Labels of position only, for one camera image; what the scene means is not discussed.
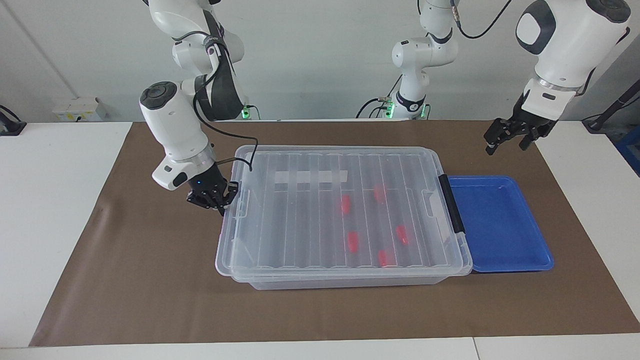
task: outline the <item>translucent plastic bin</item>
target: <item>translucent plastic bin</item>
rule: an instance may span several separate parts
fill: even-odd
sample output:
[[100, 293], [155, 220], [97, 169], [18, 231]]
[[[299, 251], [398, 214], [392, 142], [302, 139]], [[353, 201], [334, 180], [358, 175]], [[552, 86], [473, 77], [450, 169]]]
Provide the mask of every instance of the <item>translucent plastic bin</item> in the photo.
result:
[[223, 221], [222, 275], [274, 290], [434, 284], [471, 271], [431, 150], [261, 146], [253, 167], [233, 167], [240, 193]]

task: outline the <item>white tabletop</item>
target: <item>white tabletop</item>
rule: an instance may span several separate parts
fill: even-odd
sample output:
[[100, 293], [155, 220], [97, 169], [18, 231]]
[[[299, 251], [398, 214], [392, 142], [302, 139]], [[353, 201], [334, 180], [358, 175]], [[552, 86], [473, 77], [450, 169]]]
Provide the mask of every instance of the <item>white tabletop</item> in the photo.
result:
[[[130, 123], [30, 124], [0, 138], [0, 359], [637, 359], [640, 334], [388, 341], [26, 347]], [[640, 179], [603, 135], [559, 123], [538, 142], [636, 316]]]

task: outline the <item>robotic arm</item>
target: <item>robotic arm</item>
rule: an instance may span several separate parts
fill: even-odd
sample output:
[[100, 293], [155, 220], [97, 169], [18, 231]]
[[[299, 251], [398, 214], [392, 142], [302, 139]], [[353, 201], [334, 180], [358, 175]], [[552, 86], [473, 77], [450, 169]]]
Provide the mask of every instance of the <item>robotic arm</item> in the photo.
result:
[[220, 0], [148, 0], [155, 24], [171, 36], [173, 58], [196, 78], [164, 81], [147, 88], [140, 108], [166, 154], [153, 173], [167, 190], [189, 183], [187, 201], [224, 215], [238, 192], [220, 173], [198, 105], [209, 120], [235, 119], [248, 102], [236, 82], [233, 63], [242, 59], [242, 41], [216, 20], [212, 6]]
[[420, 24], [428, 32], [426, 37], [398, 42], [393, 50], [394, 65], [402, 70], [400, 90], [392, 95], [394, 118], [418, 117], [429, 86], [429, 76], [424, 69], [447, 65], [458, 56], [458, 42], [452, 38], [451, 0], [427, 0], [422, 7]]
[[524, 135], [526, 150], [549, 135], [567, 104], [590, 74], [629, 32], [631, 10], [624, 0], [537, 0], [522, 14], [516, 37], [538, 56], [509, 119], [495, 119], [484, 134], [486, 151]]

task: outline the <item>brown mat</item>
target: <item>brown mat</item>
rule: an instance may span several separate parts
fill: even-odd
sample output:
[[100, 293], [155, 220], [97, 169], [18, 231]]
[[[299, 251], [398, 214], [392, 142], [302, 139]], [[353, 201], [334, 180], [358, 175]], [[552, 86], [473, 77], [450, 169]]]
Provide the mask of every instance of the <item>brown mat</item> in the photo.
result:
[[[518, 181], [556, 267], [434, 286], [257, 291], [214, 267], [221, 218], [151, 179], [163, 150], [134, 124], [31, 346], [640, 332], [540, 152], [494, 157], [487, 122], [220, 124], [265, 144], [419, 145], [451, 175]], [[220, 158], [242, 142], [210, 134]], [[225, 175], [230, 167], [225, 166]]]

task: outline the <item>blue object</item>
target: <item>blue object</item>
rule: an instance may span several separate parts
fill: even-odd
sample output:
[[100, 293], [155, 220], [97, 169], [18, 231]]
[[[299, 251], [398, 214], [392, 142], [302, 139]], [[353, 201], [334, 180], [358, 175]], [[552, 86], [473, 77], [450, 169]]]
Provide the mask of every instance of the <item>blue object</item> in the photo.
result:
[[506, 176], [449, 177], [474, 270], [550, 270], [554, 258], [518, 184]]
[[629, 165], [640, 175], [640, 126], [627, 134], [616, 144], [616, 149], [629, 163]]

